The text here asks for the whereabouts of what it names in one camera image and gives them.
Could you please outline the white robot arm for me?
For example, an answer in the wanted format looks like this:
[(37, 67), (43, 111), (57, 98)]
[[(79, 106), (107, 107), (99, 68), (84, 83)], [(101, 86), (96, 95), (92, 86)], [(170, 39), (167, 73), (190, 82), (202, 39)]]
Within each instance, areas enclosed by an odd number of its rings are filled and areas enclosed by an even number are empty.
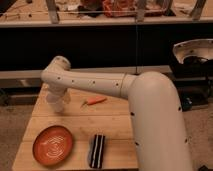
[(41, 79), (49, 85), (48, 103), (57, 112), (69, 88), (126, 99), (139, 171), (193, 171), (179, 95), (164, 74), (73, 72), (67, 58), (56, 56)]

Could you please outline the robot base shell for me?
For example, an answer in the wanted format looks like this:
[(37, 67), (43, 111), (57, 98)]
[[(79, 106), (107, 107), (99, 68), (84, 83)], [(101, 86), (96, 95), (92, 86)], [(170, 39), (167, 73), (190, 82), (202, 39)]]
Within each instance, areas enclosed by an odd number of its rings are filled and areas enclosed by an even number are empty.
[(173, 54), (180, 64), (190, 56), (213, 59), (213, 39), (193, 39), (173, 45)]

